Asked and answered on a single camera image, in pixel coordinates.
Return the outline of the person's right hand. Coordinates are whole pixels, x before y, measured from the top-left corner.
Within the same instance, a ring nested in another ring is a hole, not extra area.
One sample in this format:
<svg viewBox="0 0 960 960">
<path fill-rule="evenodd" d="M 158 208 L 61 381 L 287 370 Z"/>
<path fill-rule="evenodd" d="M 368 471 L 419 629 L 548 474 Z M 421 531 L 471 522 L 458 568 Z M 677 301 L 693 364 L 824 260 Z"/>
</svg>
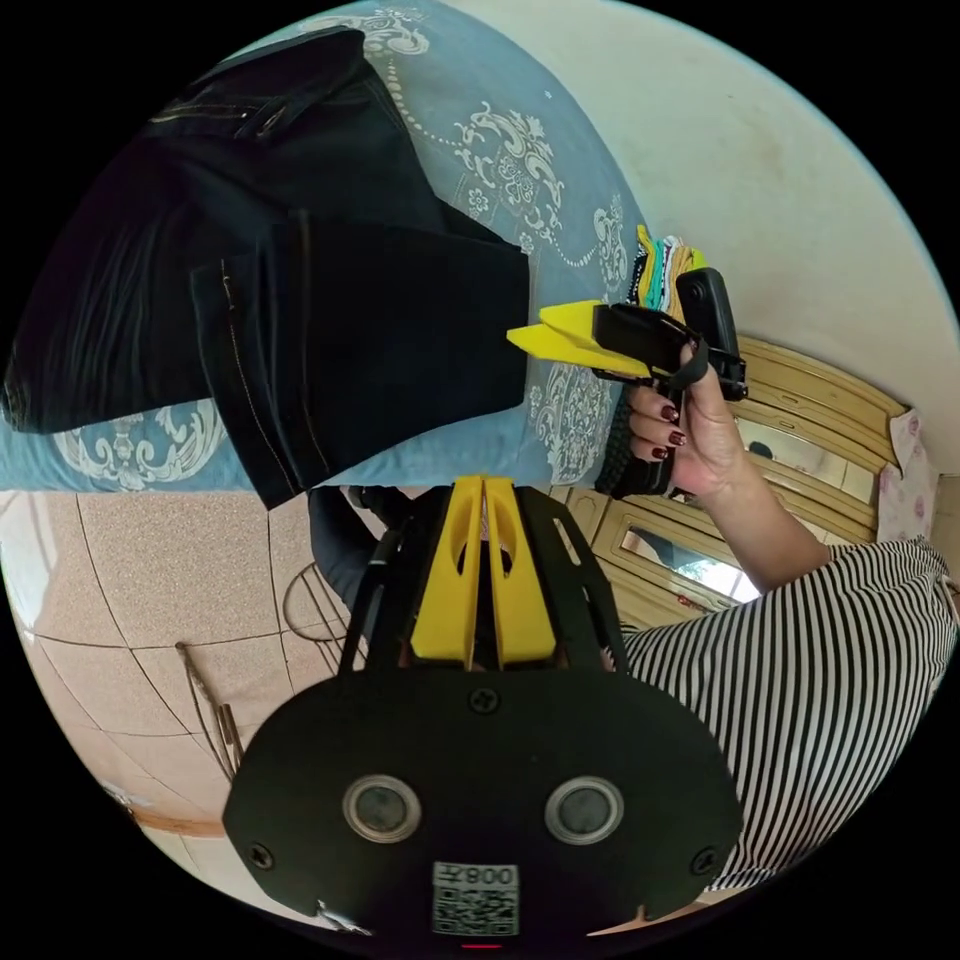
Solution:
<svg viewBox="0 0 960 960">
<path fill-rule="evenodd" d="M 680 405 L 649 386 L 628 394 L 629 448 L 642 462 L 673 462 L 674 486 L 708 506 L 747 473 L 749 461 L 712 366 Z"/>
</svg>

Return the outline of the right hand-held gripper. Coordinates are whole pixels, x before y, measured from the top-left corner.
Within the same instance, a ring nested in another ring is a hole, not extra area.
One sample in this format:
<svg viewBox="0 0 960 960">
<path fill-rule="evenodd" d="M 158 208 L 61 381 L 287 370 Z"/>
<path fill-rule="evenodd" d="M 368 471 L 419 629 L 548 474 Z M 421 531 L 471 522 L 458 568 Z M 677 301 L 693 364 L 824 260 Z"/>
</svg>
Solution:
<svg viewBox="0 0 960 960">
<path fill-rule="evenodd" d="M 541 323 L 509 330 L 507 340 L 530 357 L 594 370 L 622 382 L 650 386 L 676 411 L 687 389 L 709 366 L 703 336 L 665 313 L 630 304 L 583 300 L 544 307 Z M 594 339 L 584 345 L 575 339 Z M 670 487 L 674 455 L 654 463 L 634 456 L 629 446 L 627 394 L 617 401 L 596 490 L 611 498 L 654 495 Z"/>
</svg>

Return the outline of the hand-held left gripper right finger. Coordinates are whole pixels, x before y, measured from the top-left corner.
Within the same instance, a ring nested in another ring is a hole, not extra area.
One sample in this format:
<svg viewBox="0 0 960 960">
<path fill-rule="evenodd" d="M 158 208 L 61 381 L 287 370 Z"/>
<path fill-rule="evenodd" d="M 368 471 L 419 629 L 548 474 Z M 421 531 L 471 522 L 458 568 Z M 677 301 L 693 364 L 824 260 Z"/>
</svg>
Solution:
<svg viewBox="0 0 960 960">
<path fill-rule="evenodd" d="M 517 492 L 507 478 L 488 478 L 484 496 L 499 667 L 550 661 L 556 639 Z"/>
</svg>

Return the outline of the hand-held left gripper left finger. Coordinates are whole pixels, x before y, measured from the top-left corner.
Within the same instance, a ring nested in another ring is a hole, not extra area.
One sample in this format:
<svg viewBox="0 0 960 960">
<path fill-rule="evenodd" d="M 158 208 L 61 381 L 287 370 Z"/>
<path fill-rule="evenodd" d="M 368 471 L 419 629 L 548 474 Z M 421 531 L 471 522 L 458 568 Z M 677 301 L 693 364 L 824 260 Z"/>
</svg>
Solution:
<svg viewBox="0 0 960 960">
<path fill-rule="evenodd" d="M 410 637 L 419 661 L 473 664 L 483 517 L 484 479 L 459 478 L 443 509 Z"/>
</svg>

